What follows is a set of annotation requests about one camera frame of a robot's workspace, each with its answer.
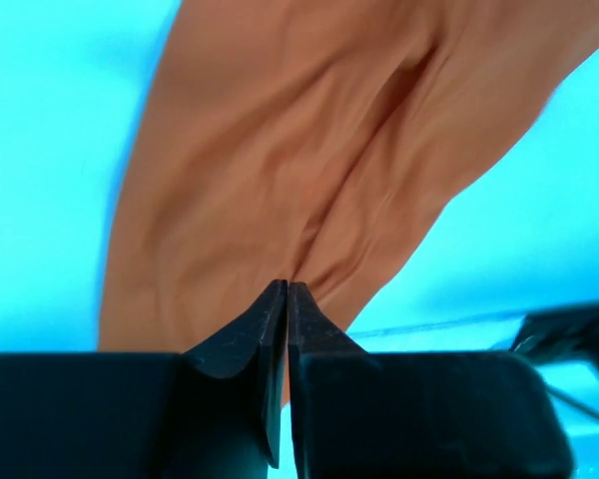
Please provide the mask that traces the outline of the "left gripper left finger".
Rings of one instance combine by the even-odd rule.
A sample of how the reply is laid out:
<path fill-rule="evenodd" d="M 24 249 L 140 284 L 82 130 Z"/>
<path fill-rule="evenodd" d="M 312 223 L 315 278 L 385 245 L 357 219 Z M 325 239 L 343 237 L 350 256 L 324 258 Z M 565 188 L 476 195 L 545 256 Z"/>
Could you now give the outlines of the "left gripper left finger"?
<path fill-rule="evenodd" d="M 264 478 L 288 285 L 184 353 L 0 353 L 0 478 Z"/>

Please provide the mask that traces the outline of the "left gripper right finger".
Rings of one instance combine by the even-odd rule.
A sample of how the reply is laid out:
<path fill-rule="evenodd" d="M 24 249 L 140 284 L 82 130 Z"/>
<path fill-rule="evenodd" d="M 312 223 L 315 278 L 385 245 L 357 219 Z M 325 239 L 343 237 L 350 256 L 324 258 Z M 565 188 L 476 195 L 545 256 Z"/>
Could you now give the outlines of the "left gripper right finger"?
<path fill-rule="evenodd" d="M 370 353 L 288 294 L 301 478 L 567 478 L 574 459 L 541 376 L 506 352 Z"/>

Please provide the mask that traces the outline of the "orange t shirt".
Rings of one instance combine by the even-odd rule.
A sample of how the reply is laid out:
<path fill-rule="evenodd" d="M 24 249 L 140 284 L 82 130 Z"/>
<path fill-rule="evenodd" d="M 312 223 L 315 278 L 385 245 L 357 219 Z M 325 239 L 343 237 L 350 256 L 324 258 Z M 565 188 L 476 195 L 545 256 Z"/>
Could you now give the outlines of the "orange t shirt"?
<path fill-rule="evenodd" d="M 98 347 L 185 351 L 275 279 L 347 328 L 599 48 L 599 1 L 185 1 Z"/>

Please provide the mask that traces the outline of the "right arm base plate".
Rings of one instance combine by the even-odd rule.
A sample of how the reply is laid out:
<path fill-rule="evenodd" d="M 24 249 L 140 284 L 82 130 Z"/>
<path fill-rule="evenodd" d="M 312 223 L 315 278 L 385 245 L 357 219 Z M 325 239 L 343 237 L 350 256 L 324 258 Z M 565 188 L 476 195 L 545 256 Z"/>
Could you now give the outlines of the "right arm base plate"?
<path fill-rule="evenodd" d="M 534 366 L 583 361 L 599 374 L 599 302 L 527 313 L 509 350 Z"/>

